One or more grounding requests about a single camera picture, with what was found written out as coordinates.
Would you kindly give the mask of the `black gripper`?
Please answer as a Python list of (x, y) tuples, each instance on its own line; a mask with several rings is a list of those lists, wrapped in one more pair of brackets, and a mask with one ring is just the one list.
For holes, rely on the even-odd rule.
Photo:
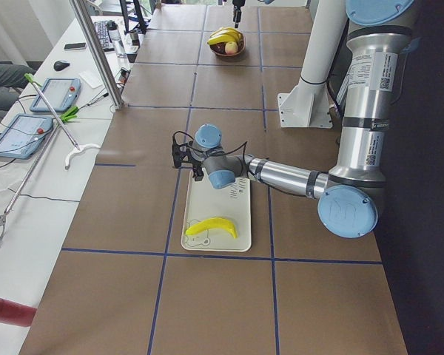
[(204, 171), (203, 171), (203, 166), (202, 166), (202, 162), (191, 158), (190, 159), (190, 163), (192, 164), (192, 177), (195, 181), (201, 181), (202, 178), (204, 177)]
[(244, 6), (244, 0), (232, 0), (233, 4), (233, 22), (234, 22), (234, 28), (238, 28), (240, 22), (241, 22), (241, 16), (242, 16), (242, 7)]

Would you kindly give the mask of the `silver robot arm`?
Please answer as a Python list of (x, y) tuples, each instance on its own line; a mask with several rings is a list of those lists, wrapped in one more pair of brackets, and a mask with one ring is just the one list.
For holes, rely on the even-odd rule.
[[(280, 125), (293, 152), (289, 164), (226, 152), (221, 131), (211, 124), (173, 148), (174, 164), (190, 163), (194, 179), (207, 178), (216, 189), (243, 177), (315, 199), (320, 221), (331, 233), (344, 238), (370, 233), (385, 204), (380, 157), (397, 60), (411, 46), (420, 8), (419, 1), (318, 4), (300, 79), (277, 97)], [(320, 132), (329, 119), (327, 112), (320, 112), (321, 93), (342, 44), (352, 57), (344, 81), (340, 140), (331, 143)]]

